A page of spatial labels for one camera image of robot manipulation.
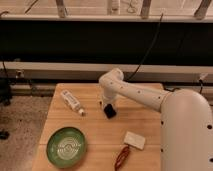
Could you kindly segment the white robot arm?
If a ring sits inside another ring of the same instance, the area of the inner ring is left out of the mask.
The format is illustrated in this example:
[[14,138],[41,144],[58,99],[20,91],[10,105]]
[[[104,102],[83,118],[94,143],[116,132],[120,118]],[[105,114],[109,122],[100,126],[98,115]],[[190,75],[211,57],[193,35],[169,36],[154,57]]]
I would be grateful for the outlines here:
[[161,114],[161,171],[213,171],[213,112],[205,97],[125,82],[119,68],[103,74],[99,85],[103,107],[120,94]]

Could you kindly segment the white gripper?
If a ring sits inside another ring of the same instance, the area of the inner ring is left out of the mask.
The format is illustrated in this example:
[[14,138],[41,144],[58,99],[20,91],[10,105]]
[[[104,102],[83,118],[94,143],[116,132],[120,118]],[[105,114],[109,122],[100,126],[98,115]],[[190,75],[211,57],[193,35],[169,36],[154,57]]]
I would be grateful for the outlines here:
[[102,101],[99,101],[100,107],[104,108],[104,105],[114,104],[116,100],[117,93],[107,87],[102,88]]

